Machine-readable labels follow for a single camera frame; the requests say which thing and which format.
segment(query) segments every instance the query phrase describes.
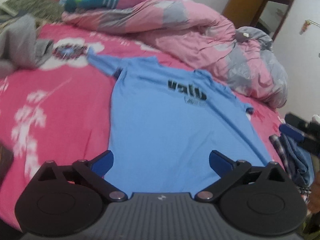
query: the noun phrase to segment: shirt sleeve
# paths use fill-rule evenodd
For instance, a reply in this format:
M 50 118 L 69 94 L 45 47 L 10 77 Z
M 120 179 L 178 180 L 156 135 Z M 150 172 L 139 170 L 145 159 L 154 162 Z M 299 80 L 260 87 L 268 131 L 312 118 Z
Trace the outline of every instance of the shirt sleeve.
M 97 55 L 92 48 L 88 50 L 87 60 L 92 66 L 109 76 L 113 76 L 118 70 L 124 69 L 127 65 L 125 59 L 109 55 Z

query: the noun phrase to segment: hanging object on wall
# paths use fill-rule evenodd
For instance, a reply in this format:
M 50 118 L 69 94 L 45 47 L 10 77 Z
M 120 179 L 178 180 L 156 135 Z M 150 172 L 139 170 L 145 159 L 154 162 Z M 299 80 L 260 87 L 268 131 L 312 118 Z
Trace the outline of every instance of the hanging object on wall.
M 308 29 L 308 27 L 313 24 L 315 26 L 318 26 L 320 27 L 320 24 L 319 23 L 316 23 L 314 21 L 311 21 L 311 20 L 306 20 L 301 28 L 301 31 L 300 31 L 300 35 L 302 35 L 303 33 L 305 33 L 305 31 Z

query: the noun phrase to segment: pink bed sheet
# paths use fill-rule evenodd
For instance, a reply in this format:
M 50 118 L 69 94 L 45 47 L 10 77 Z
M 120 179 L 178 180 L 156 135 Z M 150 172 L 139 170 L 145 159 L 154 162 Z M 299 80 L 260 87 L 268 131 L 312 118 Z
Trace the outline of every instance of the pink bed sheet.
M 88 44 L 96 52 L 118 57 L 157 56 L 162 65 L 192 70 L 179 60 L 141 42 L 81 30 L 46 25 L 40 38 L 56 44 Z M 41 69 L 17 71 L 0 81 L 0 140 L 14 151 L 14 163 L 0 189 L 0 218 L 19 228 L 14 206 L 46 160 L 70 165 L 92 159 L 108 148 L 110 99 L 115 80 L 88 65 L 85 56 L 63 62 L 54 56 Z M 271 157 L 280 159 L 268 137 L 279 134 L 277 112 L 238 95 L 255 108 L 252 125 Z

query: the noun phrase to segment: plaid fabric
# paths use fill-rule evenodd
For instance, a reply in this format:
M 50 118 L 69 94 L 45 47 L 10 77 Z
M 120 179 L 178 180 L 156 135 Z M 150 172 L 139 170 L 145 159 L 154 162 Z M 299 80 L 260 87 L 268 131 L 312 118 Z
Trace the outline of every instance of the plaid fabric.
M 285 172 L 288 174 L 289 178 L 292 179 L 292 173 L 289 169 L 287 155 L 286 155 L 286 152 L 281 144 L 280 137 L 277 136 L 276 134 L 274 134 L 269 137 L 269 140 L 272 143 L 273 147 L 275 148 L 277 154 L 279 155 L 279 157 L 283 163 Z M 302 187 L 297 186 L 297 189 L 298 189 L 298 192 L 303 196 L 303 199 L 307 202 L 309 199 L 309 196 L 311 194 L 310 188 L 302 188 Z

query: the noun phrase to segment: blue t-shirt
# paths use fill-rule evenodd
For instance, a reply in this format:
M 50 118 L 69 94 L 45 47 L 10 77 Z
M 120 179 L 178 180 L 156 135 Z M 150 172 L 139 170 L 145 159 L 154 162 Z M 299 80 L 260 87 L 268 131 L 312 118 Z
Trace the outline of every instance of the blue t-shirt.
M 190 192 L 220 177 L 209 166 L 218 150 L 230 159 L 265 166 L 271 158 L 246 116 L 252 107 L 204 70 L 159 64 L 156 57 L 117 58 L 89 50 L 88 60 L 117 77 L 111 101 L 105 179 L 133 192 Z

